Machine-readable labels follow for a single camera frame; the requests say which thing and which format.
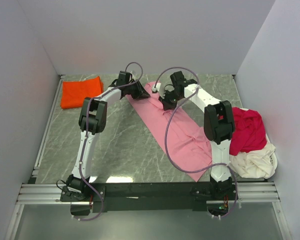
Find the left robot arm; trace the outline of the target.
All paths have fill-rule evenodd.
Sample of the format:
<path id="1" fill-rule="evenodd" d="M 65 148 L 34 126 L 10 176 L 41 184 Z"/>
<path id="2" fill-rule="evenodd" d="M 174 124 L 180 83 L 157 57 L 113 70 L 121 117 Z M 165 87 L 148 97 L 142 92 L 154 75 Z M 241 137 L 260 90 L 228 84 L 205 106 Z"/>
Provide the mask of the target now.
<path id="1" fill-rule="evenodd" d="M 61 188 L 60 201 L 83 202 L 95 197 L 96 189 L 89 183 L 91 165 L 96 143 L 106 127 L 107 111 L 110 105 L 130 96 L 134 100 L 144 100 L 150 94 L 132 74 L 120 71 L 107 90 L 95 97 L 86 97 L 79 116 L 80 145 L 73 170 Z"/>

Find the pink t-shirt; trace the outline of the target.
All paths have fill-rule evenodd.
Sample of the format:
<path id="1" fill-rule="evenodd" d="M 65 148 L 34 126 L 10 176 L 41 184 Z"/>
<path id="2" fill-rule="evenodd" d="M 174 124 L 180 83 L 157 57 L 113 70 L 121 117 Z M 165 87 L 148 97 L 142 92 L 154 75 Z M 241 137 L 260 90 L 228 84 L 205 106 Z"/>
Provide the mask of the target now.
<path id="1" fill-rule="evenodd" d="M 165 133 L 172 110 L 164 110 L 159 94 L 152 93 L 154 82 L 145 85 L 150 98 L 134 100 L 127 96 L 129 103 L 147 126 L 159 146 L 165 151 Z M 212 149 L 204 129 L 179 108 L 168 128 L 167 148 L 172 161 L 181 169 L 195 171 L 212 164 Z"/>

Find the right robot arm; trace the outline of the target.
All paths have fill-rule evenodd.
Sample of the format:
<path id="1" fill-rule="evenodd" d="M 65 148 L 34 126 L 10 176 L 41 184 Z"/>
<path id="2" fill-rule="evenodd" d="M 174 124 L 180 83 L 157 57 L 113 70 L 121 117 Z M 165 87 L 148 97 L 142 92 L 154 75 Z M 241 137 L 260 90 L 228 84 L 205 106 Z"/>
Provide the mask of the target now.
<path id="1" fill-rule="evenodd" d="M 235 131 L 232 105 L 228 100 L 221 101 L 207 91 L 199 83 L 199 78 L 186 79 L 182 71 L 170 76 L 172 90 L 156 81 L 152 86 L 153 93 L 159 93 L 159 101 L 164 110 L 172 110 L 175 114 L 186 101 L 191 101 L 203 112 L 203 130 L 210 141 L 212 164 L 210 172 L 210 195 L 213 198 L 226 199 L 235 192 L 234 174 L 229 167 L 230 145 Z"/>

